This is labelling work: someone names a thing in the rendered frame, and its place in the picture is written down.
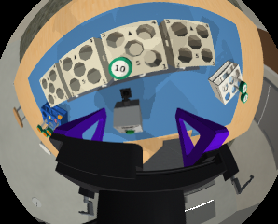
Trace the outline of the beige bucket adapter with round holes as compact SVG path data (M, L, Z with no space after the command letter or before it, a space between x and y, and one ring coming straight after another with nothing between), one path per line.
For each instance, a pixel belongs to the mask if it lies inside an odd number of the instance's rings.
M156 20L126 24L100 35L109 64L117 57L131 60L132 72L129 77L168 69Z
M61 57L59 64L72 97L107 84L113 78L105 55L102 39L93 37Z
M54 107L72 96L64 80L59 63L52 65L39 81L50 107Z

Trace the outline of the white tube rack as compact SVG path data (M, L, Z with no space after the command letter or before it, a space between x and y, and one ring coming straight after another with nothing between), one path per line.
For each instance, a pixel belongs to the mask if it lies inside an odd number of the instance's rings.
M229 73L229 75L224 79L223 75L226 72ZM233 86L229 84L229 78L231 76L236 76L238 79L243 80L239 65L237 63L226 61L214 74L212 74L208 78L208 81L214 91L215 97L219 99L224 105L234 96L231 91ZM226 84L228 84L227 87ZM228 92L229 99L226 100L225 96Z

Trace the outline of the blue bench mat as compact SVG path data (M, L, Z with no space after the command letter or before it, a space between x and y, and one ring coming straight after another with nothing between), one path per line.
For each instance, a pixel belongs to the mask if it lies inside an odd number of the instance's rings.
M100 34L122 25L139 21L164 19L199 21L209 24L214 50L215 66L199 66L200 70L181 71L139 78L111 86L57 104L68 111L68 122L105 108L104 142L129 142L178 133L175 120L177 108L226 126L231 124L238 97L224 105L215 97L208 78L226 61L237 63L243 73L242 48L237 26L232 21L209 10L179 3L148 2L117 7L82 22L60 38L39 60L28 76L35 102L41 107L48 101L39 79L70 50ZM120 133L113 127L113 111L121 102L120 89L131 88L130 100L139 99L143 131ZM42 114L42 112L41 112Z

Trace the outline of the beige block with round holes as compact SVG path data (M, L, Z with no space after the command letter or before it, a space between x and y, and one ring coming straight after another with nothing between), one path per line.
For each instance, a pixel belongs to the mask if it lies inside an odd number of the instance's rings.
M214 44L208 23L164 19L159 29L167 64L174 68L215 65Z

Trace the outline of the blue tube rack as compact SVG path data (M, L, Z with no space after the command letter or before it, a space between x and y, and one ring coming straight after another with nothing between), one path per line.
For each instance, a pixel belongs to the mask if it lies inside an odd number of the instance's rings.
M49 102L46 102L41 107L41 112L42 112L43 119L45 118L48 121L48 124L49 122L52 123L52 121L54 121L55 119L58 120L59 126L68 122L68 111L58 107L57 105L55 105L54 107L50 107ZM49 119L49 115L51 116L52 120ZM56 117L58 115L61 115L63 117L61 119L57 119Z

